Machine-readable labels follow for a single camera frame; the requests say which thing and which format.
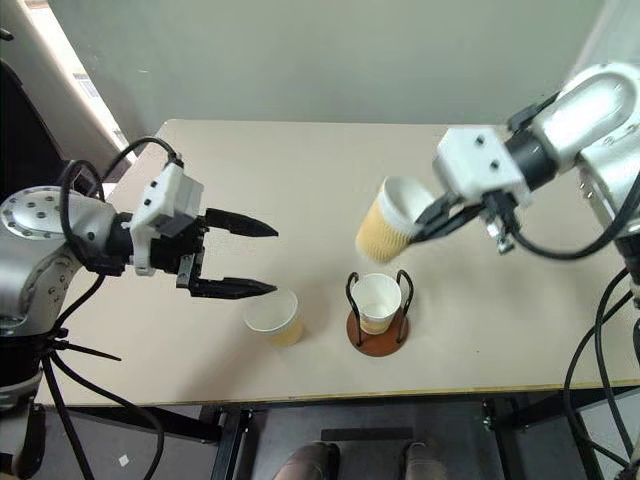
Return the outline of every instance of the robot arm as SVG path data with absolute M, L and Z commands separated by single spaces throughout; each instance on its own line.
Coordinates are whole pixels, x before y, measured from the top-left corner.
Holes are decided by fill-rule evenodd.
M 450 129 L 433 165 L 447 193 L 418 218 L 423 228 L 413 243 L 449 234 L 480 216 L 498 251 L 507 253 L 511 236 L 522 238 L 513 209 L 526 208 L 532 191 L 577 167 L 580 188 L 603 227 L 616 230 L 618 249 L 640 284 L 640 217 L 632 189 L 640 172 L 639 126 L 640 71 L 611 63 L 585 70 L 558 95 L 514 115 L 512 136 L 504 143 L 492 128 Z M 627 207 L 635 207 L 623 211 L 630 192 Z M 463 208 L 451 216 L 456 206 Z M 615 220 L 618 214 L 624 218 Z
M 121 275 L 127 264 L 144 276 L 161 269 L 176 275 L 176 286 L 194 297 L 237 299 L 276 289 L 256 280 L 200 278 L 204 236 L 210 227 L 243 236 L 278 235 L 244 215 L 216 209 L 199 215 L 201 194 L 202 185 L 185 175 L 178 160 L 167 163 L 149 183 L 133 214 L 116 213 L 111 204 L 73 191 L 66 197 L 59 187 L 28 188 L 0 205 L 3 471 L 8 468 L 28 478 L 42 457 L 37 450 L 44 448 L 44 433 L 36 431 L 44 428 L 44 415 L 33 406 L 42 377 L 41 358 L 60 345 L 114 358 L 56 340 L 65 335 L 56 320 L 69 284 L 82 266 L 111 276 Z M 67 234 L 61 221 L 66 213 Z M 25 447 L 26 437 L 39 438 L 40 446 Z

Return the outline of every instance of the round coaster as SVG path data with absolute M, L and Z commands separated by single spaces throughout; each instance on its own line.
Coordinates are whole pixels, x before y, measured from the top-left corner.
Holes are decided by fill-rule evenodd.
M 362 345 L 358 346 L 358 325 L 356 321 L 355 313 L 353 310 L 349 312 L 347 318 L 347 336 L 351 345 L 353 345 L 358 351 L 369 355 L 370 357 L 384 357 L 391 355 L 398 351 L 404 342 L 407 341 L 409 336 L 409 319 L 402 321 L 402 309 L 398 309 L 395 317 L 391 321 L 389 328 L 386 332 L 380 335 L 369 335 L 364 330 L 362 331 Z M 402 326 L 402 338 L 400 342 L 397 342 L 398 330 Z

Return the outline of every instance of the shoe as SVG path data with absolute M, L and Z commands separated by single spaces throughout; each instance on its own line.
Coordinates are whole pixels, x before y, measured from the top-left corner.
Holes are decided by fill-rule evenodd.
M 433 442 L 413 442 L 400 456 L 399 480 L 446 480 L 447 470 L 434 454 Z
M 338 446 L 316 442 L 293 452 L 273 480 L 337 480 L 339 468 Z

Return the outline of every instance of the black table frame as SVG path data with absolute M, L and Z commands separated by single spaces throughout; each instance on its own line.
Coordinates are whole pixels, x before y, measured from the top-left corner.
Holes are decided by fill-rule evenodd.
M 616 395 L 638 387 L 616 387 Z M 493 431 L 505 480 L 524 480 L 525 471 L 515 435 L 518 430 L 564 416 L 561 391 L 549 391 L 550 396 L 529 404 L 527 392 L 464 393 L 406 396 L 380 396 L 330 400 L 228 403 L 205 405 L 198 420 L 159 407 L 145 407 L 156 415 L 166 434 L 179 438 L 218 445 L 212 480 L 243 480 L 250 477 L 258 443 L 259 426 L 256 413 L 275 408 L 314 405 L 387 405 L 421 402 L 477 401 L 484 411 L 483 423 Z M 572 390 L 575 408 L 604 400 L 601 388 Z M 70 407 L 73 415 L 97 422 L 152 432 L 139 417 L 122 407 Z M 603 480 L 596 456 L 589 447 L 574 437 L 588 480 Z

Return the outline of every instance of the white paper cup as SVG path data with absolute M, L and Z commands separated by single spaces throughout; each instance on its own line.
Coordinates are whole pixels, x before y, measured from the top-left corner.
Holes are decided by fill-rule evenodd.
M 421 229 L 415 222 L 433 195 L 412 177 L 387 177 L 364 218 L 356 248 L 378 263 L 402 252 Z
M 298 315 L 298 297 L 291 290 L 276 290 L 256 297 L 244 312 L 244 323 L 273 345 L 293 345 L 304 324 Z
M 351 287 L 351 296 L 360 312 L 360 328 L 370 335 L 387 331 L 402 302 L 400 286 L 382 273 L 362 277 Z

